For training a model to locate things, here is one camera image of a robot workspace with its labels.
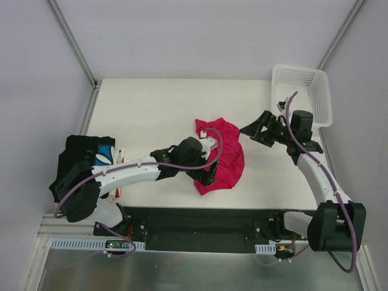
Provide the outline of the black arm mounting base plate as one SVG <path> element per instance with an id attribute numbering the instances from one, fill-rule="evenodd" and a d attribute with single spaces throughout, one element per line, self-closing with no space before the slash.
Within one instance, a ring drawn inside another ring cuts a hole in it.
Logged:
<path id="1" fill-rule="evenodd" d="M 281 210 L 125 207 L 128 234 L 146 250 L 168 252 L 254 253 L 275 242 L 287 247 L 304 241 L 286 230 Z"/>

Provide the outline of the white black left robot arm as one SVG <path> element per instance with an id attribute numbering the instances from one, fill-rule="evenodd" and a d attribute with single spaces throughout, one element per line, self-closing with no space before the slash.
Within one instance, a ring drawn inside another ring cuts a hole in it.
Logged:
<path id="1" fill-rule="evenodd" d="M 215 183 L 221 139 L 188 137 L 178 145 L 152 151 L 135 161 L 115 162 L 115 140 L 108 136 L 69 136 L 60 154 L 55 181 L 49 189 L 57 203 L 55 213 L 68 222 L 91 219 L 100 227 L 95 235 L 130 237 L 131 223 L 122 205 L 109 194 L 141 182 L 174 178 L 184 172 L 204 186 Z"/>

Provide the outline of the pink t shirt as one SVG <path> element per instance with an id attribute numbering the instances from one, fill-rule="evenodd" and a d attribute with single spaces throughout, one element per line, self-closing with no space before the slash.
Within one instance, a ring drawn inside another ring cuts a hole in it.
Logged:
<path id="1" fill-rule="evenodd" d="M 242 177 L 245 158 L 242 145 L 239 142 L 240 131 L 237 126 L 218 118 L 214 121 L 195 120 L 196 133 L 198 136 L 207 128 L 216 129 L 220 132 L 223 140 L 221 156 L 218 159 L 215 183 L 210 186 L 203 186 L 198 181 L 194 185 L 201 196 L 217 190 L 229 190 L 237 185 Z"/>

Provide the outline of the black folded t shirt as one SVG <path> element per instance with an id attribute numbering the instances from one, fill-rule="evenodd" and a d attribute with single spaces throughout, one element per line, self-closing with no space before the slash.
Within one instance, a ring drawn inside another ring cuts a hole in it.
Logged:
<path id="1" fill-rule="evenodd" d="M 86 160 L 90 166 L 113 164 L 115 142 L 115 138 L 109 136 L 68 136 L 65 142 L 65 150 L 58 157 L 56 179 L 49 187 L 53 194 L 54 202 L 59 202 L 55 187 L 76 163 Z"/>

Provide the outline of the white perforated plastic basket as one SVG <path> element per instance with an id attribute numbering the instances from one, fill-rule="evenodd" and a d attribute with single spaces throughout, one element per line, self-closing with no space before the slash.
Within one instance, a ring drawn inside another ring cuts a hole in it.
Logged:
<path id="1" fill-rule="evenodd" d="M 313 128 L 332 125 L 332 104 L 327 74 L 318 69 L 275 65 L 272 69 L 271 111 L 283 115 L 276 103 L 290 98 L 295 92 L 289 112 L 305 110 L 313 114 Z"/>

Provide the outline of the aluminium frame rail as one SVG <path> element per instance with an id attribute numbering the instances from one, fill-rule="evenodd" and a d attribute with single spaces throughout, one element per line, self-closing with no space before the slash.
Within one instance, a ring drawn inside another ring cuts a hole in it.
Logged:
<path id="1" fill-rule="evenodd" d="M 41 236 L 92 236 L 95 223 L 84 220 L 68 222 L 65 218 L 55 218 L 53 214 L 45 214 L 39 228 Z"/>

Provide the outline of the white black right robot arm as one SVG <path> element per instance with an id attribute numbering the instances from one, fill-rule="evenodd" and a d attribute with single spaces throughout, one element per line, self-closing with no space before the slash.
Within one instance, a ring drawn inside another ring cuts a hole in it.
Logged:
<path id="1" fill-rule="evenodd" d="M 240 132 L 264 146 L 278 142 L 301 171 L 315 197 L 313 215 L 296 210 L 282 211 L 283 218 L 273 223 L 273 233 L 287 239 L 294 232 L 307 238 L 315 252 L 352 252 L 359 250 L 366 220 L 366 208 L 353 202 L 335 181 L 324 163 L 320 144 L 312 140 L 313 115 L 296 110 L 291 122 L 265 110 Z"/>

